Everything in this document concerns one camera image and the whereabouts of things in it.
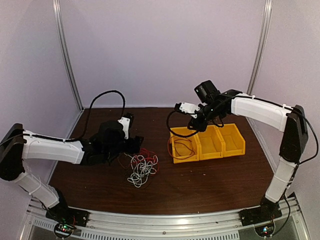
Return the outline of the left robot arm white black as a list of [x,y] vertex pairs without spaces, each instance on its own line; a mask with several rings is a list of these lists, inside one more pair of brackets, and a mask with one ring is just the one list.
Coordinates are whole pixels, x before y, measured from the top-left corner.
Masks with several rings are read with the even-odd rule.
[[63,139],[39,135],[15,123],[0,143],[0,178],[13,181],[40,200],[46,210],[61,222],[72,218],[63,194],[35,177],[23,161],[54,160],[74,165],[93,166],[111,163],[122,153],[138,154],[144,137],[130,137],[131,121],[107,121],[89,139]]

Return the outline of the right circuit board with leds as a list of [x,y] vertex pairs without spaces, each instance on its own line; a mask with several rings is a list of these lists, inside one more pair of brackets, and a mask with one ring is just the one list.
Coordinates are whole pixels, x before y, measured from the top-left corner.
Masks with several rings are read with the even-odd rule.
[[268,238],[273,235],[275,225],[273,223],[258,225],[254,227],[255,233],[261,238]]

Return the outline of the front aluminium rail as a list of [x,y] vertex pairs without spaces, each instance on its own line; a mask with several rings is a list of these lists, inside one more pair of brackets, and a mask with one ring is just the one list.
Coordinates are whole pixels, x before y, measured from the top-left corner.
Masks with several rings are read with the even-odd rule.
[[[243,225],[240,211],[212,213],[143,215],[121,214],[75,208],[88,212],[86,226],[76,226],[66,240],[311,240],[298,200],[279,202],[282,216],[273,222]],[[260,236],[262,226],[275,225],[271,237]],[[41,203],[32,198],[18,240],[61,240],[54,234],[57,223],[46,217]]]

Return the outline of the circuit board with leds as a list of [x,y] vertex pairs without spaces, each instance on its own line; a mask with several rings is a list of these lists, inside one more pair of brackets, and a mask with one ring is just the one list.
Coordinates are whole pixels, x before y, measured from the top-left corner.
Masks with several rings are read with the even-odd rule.
[[255,233],[261,238],[268,238],[273,235],[275,225],[273,223],[258,225],[254,227]]
[[57,223],[53,228],[53,233],[58,238],[68,238],[76,228],[68,224]]

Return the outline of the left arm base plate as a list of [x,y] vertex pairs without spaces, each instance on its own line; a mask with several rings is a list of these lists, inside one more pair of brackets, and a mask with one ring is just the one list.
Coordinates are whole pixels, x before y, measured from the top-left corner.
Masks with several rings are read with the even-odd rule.
[[76,208],[49,208],[46,211],[45,217],[55,220],[61,224],[68,224],[71,226],[86,227],[89,219],[89,212]]

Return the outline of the left yellow bin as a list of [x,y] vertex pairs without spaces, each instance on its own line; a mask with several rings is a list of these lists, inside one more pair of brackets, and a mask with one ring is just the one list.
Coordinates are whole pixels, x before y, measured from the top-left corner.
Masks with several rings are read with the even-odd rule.
[[172,127],[168,140],[168,153],[172,157],[174,164],[198,162],[199,156],[199,139],[198,134],[193,134],[192,130],[185,127]]

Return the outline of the middle yellow bin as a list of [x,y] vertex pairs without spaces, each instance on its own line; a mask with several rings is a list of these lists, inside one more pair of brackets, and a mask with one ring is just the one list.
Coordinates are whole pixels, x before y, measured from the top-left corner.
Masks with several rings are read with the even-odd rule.
[[223,140],[218,128],[209,125],[206,131],[197,134],[199,140],[199,160],[220,159],[223,157]]

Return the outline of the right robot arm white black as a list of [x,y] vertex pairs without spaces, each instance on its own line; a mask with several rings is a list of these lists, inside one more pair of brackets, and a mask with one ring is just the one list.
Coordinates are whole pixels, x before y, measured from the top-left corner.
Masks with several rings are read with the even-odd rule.
[[235,89],[220,92],[210,80],[199,84],[194,91],[201,103],[183,102],[179,107],[184,114],[191,115],[188,128],[192,130],[204,132],[209,122],[235,115],[265,124],[282,134],[277,168],[256,210],[259,220],[268,220],[293,182],[308,142],[303,107],[273,103]]

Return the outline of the left circuit board with leds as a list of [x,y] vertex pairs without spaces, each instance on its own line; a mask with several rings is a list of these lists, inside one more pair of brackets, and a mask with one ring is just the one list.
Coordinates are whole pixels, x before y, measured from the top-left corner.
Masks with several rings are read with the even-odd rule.
[[57,223],[53,228],[53,233],[58,238],[68,238],[76,228],[68,224]]

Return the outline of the aluminium frame post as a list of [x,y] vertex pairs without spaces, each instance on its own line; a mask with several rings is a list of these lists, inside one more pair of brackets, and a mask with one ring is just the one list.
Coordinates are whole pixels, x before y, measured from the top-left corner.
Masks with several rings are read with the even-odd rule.
[[272,17],[272,9],[273,9],[273,1],[265,0],[256,55],[253,62],[253,67],[250,75],[248,88],[246,91],[248,95],[251,95],[253,93],[256,81],[258,79],[258,74],[259,74],[259,70],[261,67],[262,59],[263,59],[263,53],[266,47],[267,38],[269,34],[271,17]]
[[84,107],[83,107],[79,90],[77,87],[74,71],[72,68],[71,58],[68,51],[67,39],[65,35],[63,17],[62,17],[62,11],[61,11],[61,3],[59,0],[53,0],[52,6],[53,6],[53,13],[55,17],[56,27],[57,27],[57,35],[59,38],[61,54],[62,54],[67,78],[70,84],[71,92],[74,97],[77,109],[81,112],[84,110]]

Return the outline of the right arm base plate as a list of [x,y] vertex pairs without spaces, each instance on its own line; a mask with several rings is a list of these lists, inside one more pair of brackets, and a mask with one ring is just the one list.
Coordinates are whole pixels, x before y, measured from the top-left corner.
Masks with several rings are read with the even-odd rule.
[[261,205],[254,208],[246,208],[239,213],[242,226],[257,225],[264,222],[271,222],[282,216],[279,206],[269,207]]

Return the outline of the left aluminium frame post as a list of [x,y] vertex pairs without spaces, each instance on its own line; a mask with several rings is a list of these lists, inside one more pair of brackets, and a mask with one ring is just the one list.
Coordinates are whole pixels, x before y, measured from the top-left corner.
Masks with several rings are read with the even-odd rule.
[[59,0],[53,0],[52,6],[53,6],[53,13],[55,17],[56,27],[57,27],[57,35],[59,38],[61,54],[62,54],[67,78],[70,84],[71,92],[74,97],[77,109],[81,112],[84,110],[84,107],[83,107],[79,90],[77,87],[74,71],[72,68],[71,58],[68,51],[67,39],[65,35],[63,17],[62,17],[62,11],[61,11],[61,3]]

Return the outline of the right aluminium frame post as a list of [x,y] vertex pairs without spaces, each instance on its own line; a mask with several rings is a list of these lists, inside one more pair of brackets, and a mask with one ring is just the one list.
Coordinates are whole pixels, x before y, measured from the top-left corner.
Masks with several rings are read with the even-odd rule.
[[272,17],[272,9],[273,9],[273,1],[265,0],[256,55],[253,62],[253,67],[250,75],[248,88],[246,91],[248,95],[251,95],[253,93],[256,81],[258,79],[258,74],[259,74],[259,70],[261,67],[262,59],[263,59],[263,53],[266,47],[267,38],[269,34],[271,17]]

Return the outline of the right yellow bin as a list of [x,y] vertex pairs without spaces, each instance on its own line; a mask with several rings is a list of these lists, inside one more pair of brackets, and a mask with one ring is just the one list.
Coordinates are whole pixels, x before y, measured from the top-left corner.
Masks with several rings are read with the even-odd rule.
[[246,142],[235,123],[225,124],[217,130],[223,141],[224,158],[245,155]]

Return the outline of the yellow bin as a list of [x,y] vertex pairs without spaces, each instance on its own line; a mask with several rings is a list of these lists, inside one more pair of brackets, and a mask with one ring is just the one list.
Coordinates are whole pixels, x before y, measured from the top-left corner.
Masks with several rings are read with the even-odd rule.
[[223,140],[218,128],[209,125],[206,131],[197,134],[199,140],[199,160],[220,159],[223,157]]
[[223,141],[224,158],[245,155],[246,142],[235,123],[225,124],[217,130]]
[[199,139],[198,134],[193,134],[192,130],[185,127],[172,127],[168,140],[168,153],[172,157],[174,164],[198,162],[199,156]]

